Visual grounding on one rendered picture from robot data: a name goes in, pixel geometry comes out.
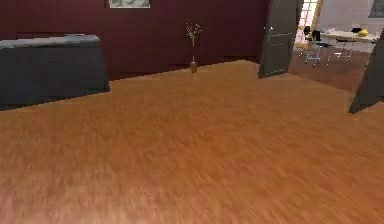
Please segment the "dark grey chest of drawers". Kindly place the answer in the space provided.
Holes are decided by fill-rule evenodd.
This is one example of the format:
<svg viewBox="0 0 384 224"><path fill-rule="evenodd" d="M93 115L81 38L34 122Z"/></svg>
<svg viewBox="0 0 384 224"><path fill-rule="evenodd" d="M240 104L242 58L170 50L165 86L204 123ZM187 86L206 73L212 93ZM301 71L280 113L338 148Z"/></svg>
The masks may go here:
<svg viewBox="0 0 384 224"><path fill-rule="evenodd" d="M0 111L109 90L95 35L0 40Z"/></svg>

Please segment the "white dining table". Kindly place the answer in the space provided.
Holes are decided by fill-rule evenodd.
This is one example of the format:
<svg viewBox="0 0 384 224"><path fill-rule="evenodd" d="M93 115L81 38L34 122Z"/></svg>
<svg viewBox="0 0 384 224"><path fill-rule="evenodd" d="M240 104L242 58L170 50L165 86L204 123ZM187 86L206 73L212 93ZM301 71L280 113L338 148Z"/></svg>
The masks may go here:
<svg viewBox="0 0 384 224"><path fill-rule="evenodd" d="M370 43L374 40L378 40L379 37L373 34L367 34L364 37L359 36L357 33L346 32L346 31L332 31L332 32L322 32L322 38L331 38L331 39L345 39L345 40L354 40L356 42Z"/></svg>

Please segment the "brown vase with twigs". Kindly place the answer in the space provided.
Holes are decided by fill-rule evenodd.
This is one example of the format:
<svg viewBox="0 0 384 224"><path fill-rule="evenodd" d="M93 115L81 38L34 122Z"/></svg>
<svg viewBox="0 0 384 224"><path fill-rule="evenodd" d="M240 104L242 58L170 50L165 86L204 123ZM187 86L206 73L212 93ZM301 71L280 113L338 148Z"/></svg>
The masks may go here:
<svg viewBox="0 0 384 224"><path fill-rule="evenodd" d="M186 26L186 35L190 39L191 44L192 44L192 60L190 62L190 71L192 73L197 72L197 62L195 60L195 49L196 49L196 44L197 44L197 38L199 34L202 32L201 24L196 23L196 24L185 24Z"/></svg>

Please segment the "dark grey room door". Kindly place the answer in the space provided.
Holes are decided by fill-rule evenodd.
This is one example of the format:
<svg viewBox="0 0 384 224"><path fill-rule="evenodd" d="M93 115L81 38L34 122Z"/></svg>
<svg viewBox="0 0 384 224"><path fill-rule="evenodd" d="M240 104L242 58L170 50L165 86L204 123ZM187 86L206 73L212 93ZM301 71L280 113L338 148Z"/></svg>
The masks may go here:
<svg viewBox="0 0 384 224"><path fill-rule="evenodd" d="M302 6L303 0L270 0L260 55L259 78L288 71ZM266 32L266 27L273 27L273 32Z"/></svg>

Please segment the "bright paned window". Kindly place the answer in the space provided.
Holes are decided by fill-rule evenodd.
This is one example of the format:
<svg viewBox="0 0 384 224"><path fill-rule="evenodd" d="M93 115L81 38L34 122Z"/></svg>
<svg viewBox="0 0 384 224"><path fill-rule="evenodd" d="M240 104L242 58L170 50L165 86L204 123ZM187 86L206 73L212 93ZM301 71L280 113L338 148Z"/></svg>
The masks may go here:
<svg viewBox="0 0 384 224"><path fill-rule="evenodd" d="M303 0L298 29L295 37L296 46L305 46L304 28L310 26L312 29L316 27L316 22L321 10L322 0Z"/></svg>

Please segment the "dark grey slanted panel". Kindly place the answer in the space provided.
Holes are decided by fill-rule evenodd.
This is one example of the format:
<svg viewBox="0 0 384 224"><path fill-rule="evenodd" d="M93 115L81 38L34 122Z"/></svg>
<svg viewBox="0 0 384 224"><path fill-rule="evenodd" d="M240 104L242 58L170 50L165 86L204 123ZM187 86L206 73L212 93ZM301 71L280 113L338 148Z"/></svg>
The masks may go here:
<svg viewBox="0 0 384 224"><path fill-rule="evenodd" d="M349 113L357 113L384 100L384 29L376 42Z"/></svg>

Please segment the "grey framed wall picture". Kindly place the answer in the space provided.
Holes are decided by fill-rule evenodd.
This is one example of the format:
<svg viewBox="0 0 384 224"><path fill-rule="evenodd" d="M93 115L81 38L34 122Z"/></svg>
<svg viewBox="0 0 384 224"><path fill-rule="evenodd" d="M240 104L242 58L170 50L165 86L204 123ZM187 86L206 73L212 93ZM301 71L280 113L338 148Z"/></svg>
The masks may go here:
<svg viewBox="0 0 384 224"><path fill-rule="evenodd" d="M150 8L150 0L109 0L110 8Z"/></svg>

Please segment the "black metal frame chair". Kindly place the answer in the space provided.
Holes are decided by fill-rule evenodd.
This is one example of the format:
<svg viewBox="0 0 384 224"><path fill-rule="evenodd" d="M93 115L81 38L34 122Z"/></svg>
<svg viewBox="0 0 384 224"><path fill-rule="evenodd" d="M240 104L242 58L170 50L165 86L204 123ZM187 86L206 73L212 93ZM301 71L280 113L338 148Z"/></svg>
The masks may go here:
<svg viewBox="0 0 384 224"><path fill-rule="evenodd" d="M327 62L333 59L346 58L348 61L352 59L355 40L352 39L336 39L330 43L331 52L328 54Z"/></svg>
<svg viewBox="0 0 384 224"><path fill-rule="evenodd" d="M314 30L311 36L307 37L306 40L309 42L309 45L304 53L304 63L307 64L309 61L311 61L312 67L315 67L321 61L320 50L322 48L330 48L332 47L332 44L323 41L321 39L321 32L318 30Z"/></svg>

